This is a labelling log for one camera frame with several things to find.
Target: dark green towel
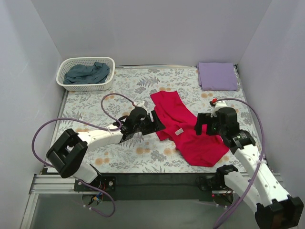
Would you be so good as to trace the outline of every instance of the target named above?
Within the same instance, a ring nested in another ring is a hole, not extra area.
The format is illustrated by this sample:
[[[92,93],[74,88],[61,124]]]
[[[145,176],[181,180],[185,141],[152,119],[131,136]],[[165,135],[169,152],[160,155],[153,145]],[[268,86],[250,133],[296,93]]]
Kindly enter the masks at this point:
[[[95,62],[93,66],[78,64],[65,74],[63,84],[96,84],[104,83],[109,74],[105,63]]]

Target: leaf pattern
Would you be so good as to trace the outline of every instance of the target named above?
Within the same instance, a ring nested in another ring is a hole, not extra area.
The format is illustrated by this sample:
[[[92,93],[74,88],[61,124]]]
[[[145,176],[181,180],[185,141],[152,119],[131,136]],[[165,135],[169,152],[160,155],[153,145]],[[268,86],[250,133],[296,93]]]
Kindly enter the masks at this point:
[[[117,69],[112,87],[99,92],[69,92],[62,117],[72,117],[98,126],[108,126],[113,122],[100,108],[104,95],[116,92],[122,93],[136,102],[147,101],[148,111],[154,109],[150,95],[160,90],[178,91],[183,103],[195,115],[199,112],[209,112],[212,107],[209,101],[213,98],[232,97],[244,100],[238,74],[238,90],[236,92],[202,91],[198,86],[196,69]],[[238,112],[241,128],[249,131],[256,142],[257,134],[252,116],[243,104],[227,102]],[[105,109],[115,117],[128,114],[132,104],[119,96],[109,96],[104,101]],[[61,121],[56,132],[59,137],[68,128],[75,131],[89,131],[94,128],[72,121]],[[241,163],[229,151],[214,167],[196,167],[189,165],[175,144],[169,140],[160,142],[156,133],[142,136],[140,133],[126,142],[117,145],[108,145],[86,153],[84,161],[94,165],[102,173],[129,172],[129,173],[181,173],[181,172],[215,172],[224,164],[235,165],[240,172],[245,172]]]

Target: folded purple cloth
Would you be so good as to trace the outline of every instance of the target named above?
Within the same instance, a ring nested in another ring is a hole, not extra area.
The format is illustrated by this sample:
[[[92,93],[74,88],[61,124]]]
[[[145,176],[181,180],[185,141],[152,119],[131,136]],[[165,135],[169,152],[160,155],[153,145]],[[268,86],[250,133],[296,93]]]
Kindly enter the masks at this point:
[[[199,85],[205,91],[236,91],[237,78],[232,63],[198,63]]]

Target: white basket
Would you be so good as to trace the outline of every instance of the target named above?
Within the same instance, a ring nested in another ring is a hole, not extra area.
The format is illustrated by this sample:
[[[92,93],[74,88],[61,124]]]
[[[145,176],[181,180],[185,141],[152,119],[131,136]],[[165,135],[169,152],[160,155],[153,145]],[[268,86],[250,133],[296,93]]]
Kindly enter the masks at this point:
[[[109,66],[109,74],[104,83],[97,84],[63,84],[63,80],[65,78],[65,74],[70,70],[71,67],[83,64],[86,66],[92,66],[95,62],[105,63]],[[80,57],[80,58],[70,58],[62,62],[59,67],[56,76],[56,82],[63,86],[68,91],[102,91],[110,88],[113,80],[115,70],[114,60],[110,57]]]

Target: purple hose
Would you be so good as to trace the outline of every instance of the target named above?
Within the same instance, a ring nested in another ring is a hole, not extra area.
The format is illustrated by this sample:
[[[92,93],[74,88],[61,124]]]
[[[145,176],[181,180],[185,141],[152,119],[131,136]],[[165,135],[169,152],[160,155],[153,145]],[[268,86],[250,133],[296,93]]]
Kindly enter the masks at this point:
[[[234,100],[234,101],[239,101],[245,105],[247,105],[248,107],[250,107],[250,109],[253,111],[253,113],[255,114],[257,121],[259,123],[259,127],[261,129],[261,133],[262,133],[262,151],[261,154],[259,156],[259,161],[261,162],[263,160],[264,157],[264,130],[263,130],[263,125],[262,122],[257,114],[257,112],[253,109],[253,107],[251,107],[247,102],[240,100],[240,99],[234,99],[234,98],[226,98],[226,99],[217,99],[217,101],[224,101],[224,100]],[[213,229],[217,229],[219,228],[233,213],[234,211],[238,208],[238,206],[241,204],[241,202],[243,201],[243,199],[245,198],[245,196],[247,195],[247,193],[249,192],[252,184],[254,183],[254,180],[257,176],[257,173],[259,171],[261,164],[258,163],[257,167],[254,171],[254,174],[252,176],[251,181],[249,182],[248,187],[246,188],[246,190],[244,191],[244,193],[242,194],[242,196],[239,198],[239,200],[237,202],[235,202],[234,204],[232,204],[219,218],[218,220],[214,223],[213,225]]]
[[[47,121],[47,122],[44,123],[43,125],[41,125],[41,127],[39,127],[38,130],[36,131],[36,133],[34,134],[34,137],[33,137],[33,140],[32,140],[32,152],[33,152],[34,156],[37,158],[37,160],[39,160],[40,162],[42,162],[42,163],[45,164],[46,166],[54,167],[53,165],[51,165],[51,164],[45,162],[44,160],[42,160],[42,159],[37,155],[37,153],[36,153],[36,151],[35,151],[35,140],[36,140],[36,138],[37,138],[38,133],[39,133],[46,125],[48,125],[48,124],[50,124],[50,123],[53,123],[53,122],[56,122],[56,121],[60,121],[60,120],[69,120],[69,121],[75,121],[75,122],[78,122],[78,123],[86,124],[86,125],[92,126],[92,127],[94,127],[94,128],[100,129],[100,130],[105,130],[105,131],[116,131],[116,130],[119,130],[119,129],[122,127],[122,123],[121,123],[118,119],[116,119],[116,118],[114,118],[113,116],[111,116],[107,111],[105,111],[105,109],[104,109],[104,107],[103,107],[103,101],[104,101],[104,99],[105,99],[107,96],[109,96],[109,95],[119,95],[119,96],[122,96],[122,97],[124,97],[125,99],[129,100],[130,102],[132,102],[132,104],[133,104],[134,106],[135,106],[135,104],[134,104],[134,102],[133,102],[131,99],[129,99],[129,98],[126,97],[125,95],[122,95],[122,94],[119,94],[119,93],[110,93],[110,94],[105,95],[105,96],[102,98],[102,100],[101,100],[101,108],[102,108],[102,110],[105,112],[106,115],[108,115],[110,118],[112,118],[113,120],[115,120],[116,122],[119,123],[119,127],[118,127],[118,128],[115,128],[115,129],[108,129],[108,128],[104,128],[104,127],[100,127],[100,126],[97,126],[97,125],[93,125],[93,124],[90,124],[90,123],[87,123],[87,122],[84,122],[84,121],[81,121],[81,120],[78,120],[78,119],[75,119],[75,118],[54,118],[54,119],[52,119],[52,120]],[[93,187],[93,186],[91,186],[91,185],[85,183],[85,182],[82,181],[82,180],[79,180],[79,181],[80,181],[83,185],[85,185],[85,186],[87,186],[87,187],[89,187],[89,188],[95,189],[95,190],[97,190],[97,191],[99,191],[99,192],[105,194],[106,196],[108,196],[108,197],[110,198],[110,200],[111,200],[111,202],[112,202],[112,204],[113,204],[113,211],[112,211],[112,213],[111,213],[110,215],[106,215],[106,214],[100,212],[99,210],[97,210],[97,209],[95,209],[95,208],[91,208],[91,209],[92,209],[93,211],[97,212],[98,214],[100,214],[101,216],[104,216],[104,217],[110,217],[110,216],[112,216],[112,215],[114,214],[114,212],[115,212],[115,202],[114,202],[113,198],[112,198],[107,192],[105,192],[105,191],[103,191],[103,190],[101,190],[101,189],[99,189],[99,188]]]

